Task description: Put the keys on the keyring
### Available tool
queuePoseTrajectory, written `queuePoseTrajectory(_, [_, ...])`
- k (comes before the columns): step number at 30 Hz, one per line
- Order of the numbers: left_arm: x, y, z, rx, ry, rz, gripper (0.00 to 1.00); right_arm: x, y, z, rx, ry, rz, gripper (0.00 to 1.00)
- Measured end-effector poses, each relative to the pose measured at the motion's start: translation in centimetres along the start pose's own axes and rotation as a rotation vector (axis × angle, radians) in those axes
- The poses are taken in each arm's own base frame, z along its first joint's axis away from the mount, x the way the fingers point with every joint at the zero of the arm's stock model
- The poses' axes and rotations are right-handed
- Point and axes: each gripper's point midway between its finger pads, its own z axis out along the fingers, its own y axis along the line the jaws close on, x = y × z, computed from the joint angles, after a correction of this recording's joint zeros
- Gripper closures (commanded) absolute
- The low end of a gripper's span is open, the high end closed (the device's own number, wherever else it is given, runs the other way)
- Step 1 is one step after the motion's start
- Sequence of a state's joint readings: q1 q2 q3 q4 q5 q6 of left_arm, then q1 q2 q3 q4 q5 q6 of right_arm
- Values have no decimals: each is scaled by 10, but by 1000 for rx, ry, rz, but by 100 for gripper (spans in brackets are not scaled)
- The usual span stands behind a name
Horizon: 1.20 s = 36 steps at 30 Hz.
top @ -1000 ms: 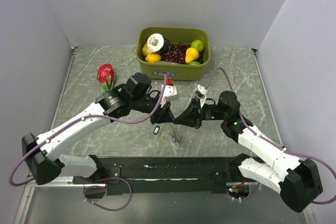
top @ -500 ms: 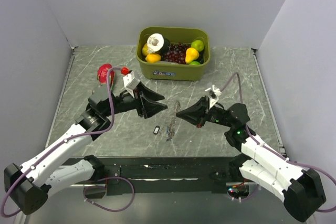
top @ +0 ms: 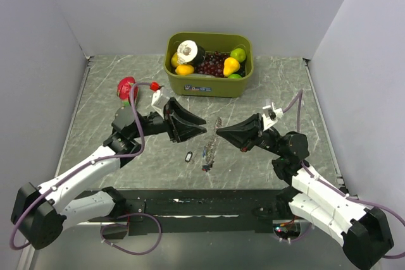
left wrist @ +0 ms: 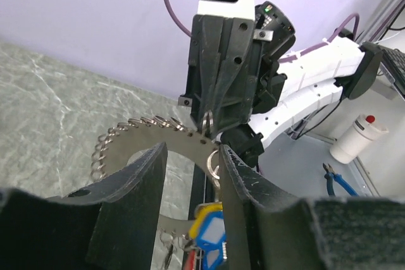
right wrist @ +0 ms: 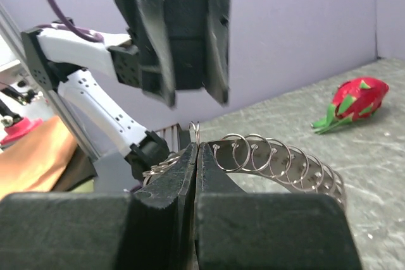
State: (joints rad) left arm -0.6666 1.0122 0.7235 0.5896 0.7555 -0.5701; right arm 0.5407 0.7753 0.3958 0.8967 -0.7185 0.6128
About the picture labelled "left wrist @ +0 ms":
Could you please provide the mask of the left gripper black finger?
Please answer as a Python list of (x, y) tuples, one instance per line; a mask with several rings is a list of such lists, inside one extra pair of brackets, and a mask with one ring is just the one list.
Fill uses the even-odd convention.
[(241, 18), (223, 21), (219, 40), (219, 60), (213, 97), (212, 134), (247, 123), (251, 114), (254, 85), (249, 71), (254, 22)]
[(403, 269), (404, 202), (297, 198), (220, 148), (225, 269)]

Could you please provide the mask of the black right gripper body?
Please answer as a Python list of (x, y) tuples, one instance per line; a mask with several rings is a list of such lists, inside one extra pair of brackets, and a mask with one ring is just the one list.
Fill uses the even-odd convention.
[[(256, 92), (258, 91), (258, 79), (259, 79), (259, 73), (260, 71), (263, 71), (264, 69), (264, 63), (262, 61), (262, 58), (265, 54), (265, 43), (262, 40), (254, 40), (254, 34), (252, 38), (252, 49), (251, 49), (251, 58), (249, 60), (249, 71), (252, 73), (252, 76), (249, 78), (249, 84), (254, 85), (254, 94), (252, 98), (252, 104), (254, 101), (254, 96), (256, 95)], [(185, 96), (190, 98), (192, 100), (192, 93), (191, 93), (191, 86), (192, 86), (192, 72), (188, 70), (188, 75), (187, 75), (187, 85), (186, 85), (186, 91), (185, 91)], [(201, 129), (203, 124), (201, 123), (201, 126), (197, 126), (196, 123), (194, 122), (195, 126), (197, 129)]]

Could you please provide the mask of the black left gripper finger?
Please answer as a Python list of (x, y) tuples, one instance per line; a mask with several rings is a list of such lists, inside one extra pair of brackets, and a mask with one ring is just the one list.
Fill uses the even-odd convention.
[(1, 189), (2, 269), (149, 269), (168, 150), (66, 197)]
[(213, 129), (225, 130), (223, 109), (218, 95), (218, 74), (225, 48), (225, 19), (219, 16), (196, 15), (192, 22), (189, 71), (192, 72), (191, 116), (201, 126), (203, 116), (211, 111)]

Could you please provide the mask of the blue tag key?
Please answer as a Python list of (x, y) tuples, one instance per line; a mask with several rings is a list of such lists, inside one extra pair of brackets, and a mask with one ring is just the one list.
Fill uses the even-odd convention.
[(217, 269), (227, 260), (227, 237), (222, 211), (208, 215), (195, 241), (197, 247), (202, 250), (201, 269)]

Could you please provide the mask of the yellow tag key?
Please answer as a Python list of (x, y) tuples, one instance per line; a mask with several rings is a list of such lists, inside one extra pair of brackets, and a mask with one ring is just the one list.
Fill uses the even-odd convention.
[(195, 240), (200, 231), (201, 226), (203, 225), (204, 220), (208, 217), (209, 214), (213, 212), (222, 211), (223, 206), (221, 202), (213, 202), (209, 204), (202, 204), (198, 208), (196, 213), (196, 218), (189, 229), (188, 236)]

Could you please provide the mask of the large silver toothed keyring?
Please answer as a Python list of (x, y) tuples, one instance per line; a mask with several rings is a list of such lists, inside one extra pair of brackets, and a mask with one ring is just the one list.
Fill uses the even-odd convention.
[[(181, 156), (190, 159), (199, 167), (208, 177), (209, 182), (214, 186), (214, 190), (220, 190), (219, 183), (219, 143), (205, 137), (193, 129), (187, 128), (175, 118), (170, 120), (163, 119), (160, 116), (154, 118), (129, 119), (127, 122), (119, 123), (113, 128), (109, 128), (107, 134), (98, 137), (98, 143), (92, 155), (90, 176), (94, 181), (101, 181), (119, 171), (122, 171), (130, 158), (138, 153), (148, 150), (160, 143), (166, 144), (167, 151), (175, 152)], [(163, 193), (163, 184), (165, 181), (167, 152), (164, 157), (163, 175), (160, 174), (162, 183), (158, 176), (152, 177), (146, 194), (140, 195), (143, 201), (147, 202), (147, 195), (152, 196), (152, 189), (157, 190), (160, 198), (153, 207), (160, 208), (161, 195)], [(180, 221), (162, 214), (156, 221), (155, 228), (159, 231), (160, 237), (166, 234), (170, 237), (167, 241), (161, 243), (166, 249), (165, 260), (162, 263), (162, 269), (168, 269), (171, 257), (180, 245), (174, 245), (174, 240), (180, 240), (181, 237), (188, 239), (189, 229), (185, 221)]]

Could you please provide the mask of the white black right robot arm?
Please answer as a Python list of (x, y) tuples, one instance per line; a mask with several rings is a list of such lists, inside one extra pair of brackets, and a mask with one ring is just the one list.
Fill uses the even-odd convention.
[(187, 85), (202, 134), (230, 146), (249, 166), (279, 133), (343, 99), (363, 95), (382, 53), (337, 29), (330, 38), (290, 53), (295, 30), (272, 3), (200, 1), (192, 21)]

